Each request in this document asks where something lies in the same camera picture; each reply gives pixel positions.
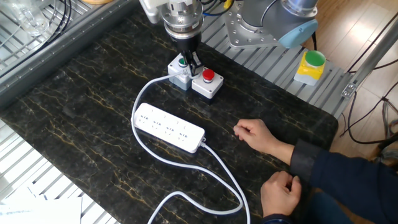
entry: hand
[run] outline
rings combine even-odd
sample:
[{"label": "hand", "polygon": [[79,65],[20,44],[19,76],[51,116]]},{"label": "hand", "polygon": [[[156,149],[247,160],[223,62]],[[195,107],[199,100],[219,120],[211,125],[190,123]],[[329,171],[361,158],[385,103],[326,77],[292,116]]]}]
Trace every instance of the hand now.
[{"label": "hand", "polygon": [[271,154],[290,165],[294,146],[276,139],[262,120],[240,119],[234,127],[234,132],[253,149]]},{"label": "hand", "polygon": [[276,172],[261,187],[263,217],[272,214],[289,216],[300,201],[301,184],[285,171]]}]

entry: dark blue sleeve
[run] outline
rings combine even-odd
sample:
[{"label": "dark blue sleeve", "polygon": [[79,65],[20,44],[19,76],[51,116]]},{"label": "dark blue sleeve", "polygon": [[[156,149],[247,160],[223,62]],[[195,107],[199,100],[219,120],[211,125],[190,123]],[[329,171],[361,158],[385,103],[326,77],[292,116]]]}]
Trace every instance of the dark blue sleeve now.
[{"label": "dark blue sleeve", "polygon": [[261,220],[261,224],[293,224],[291,219],[285,215],[272,214],[264,217]]},{"label": "dark blue sleeve", "polygon": [[398,175],[384,164],[348,158],[299,141],[290,171],[374,223],[398,223]]}]

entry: red button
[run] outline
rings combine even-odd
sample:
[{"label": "red button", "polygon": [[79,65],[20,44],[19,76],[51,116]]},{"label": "red button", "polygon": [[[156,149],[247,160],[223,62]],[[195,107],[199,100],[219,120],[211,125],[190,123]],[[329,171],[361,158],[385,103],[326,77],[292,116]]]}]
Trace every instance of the red button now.
[{"label": "red button", "polygon": [[214,78],[214,72],[212,71],[212,69],[204,70],[202,75],[203,75],[203,78],[208,81],[212,81],[212,79]]}]

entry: green button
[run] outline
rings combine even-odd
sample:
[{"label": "green button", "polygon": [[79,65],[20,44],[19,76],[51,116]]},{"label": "green button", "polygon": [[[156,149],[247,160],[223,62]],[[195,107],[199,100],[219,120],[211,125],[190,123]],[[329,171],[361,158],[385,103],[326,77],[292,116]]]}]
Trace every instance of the green button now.
[{"label": "green button", "polygon": [[317,50],[310,50],[307,52],[305,60],[312,66],[321,66],[326,62],[326,57]]},{"label": "green button", "polygon": [[178,62],[182,65],[186,65],[184,58],[180,58],[180,60],[178,60]]}]

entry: black marble table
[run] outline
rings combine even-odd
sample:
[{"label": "black marble table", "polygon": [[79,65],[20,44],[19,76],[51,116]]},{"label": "black marble table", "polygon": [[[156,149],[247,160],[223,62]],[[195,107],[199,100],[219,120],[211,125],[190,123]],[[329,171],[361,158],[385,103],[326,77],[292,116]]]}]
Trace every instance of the black marble table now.
[{"label": "black marble table", "polygon": [[[249,202],[252,223],[262,216],[261,185],[288,167],[240,142],[233,133],[239,118],[261,118],[280,140],[298,138],[328,149],[337,120],[285,90],[201,45],[207,67],[224,76],[224,85],[208,105],[189,90],[169,82],[150,88],[142,97],[162,110],[205,129],[207,145],[225,161]],[[209,175],[163,164],[138,145],[130,117],[139,90],[167,74],[178,55],[162,24],[149,24],[141,9],[92,44],[79,56],[36,85],[0,119],[20,134],[55,167],[123,224],[146,223],[158,203],[175,190],[218,210],[237,206],[234,195]],[[215,158],[204,149],[195,154],[140,132],[158,155],[196,164],[221,175],[232,185]],[[303,188],[307,196],[309,186]],[[298,206],[295,217],[300,216]],[[245,223],[244,210],[215,216],[182,198],[171,199],[154,223]]]}]

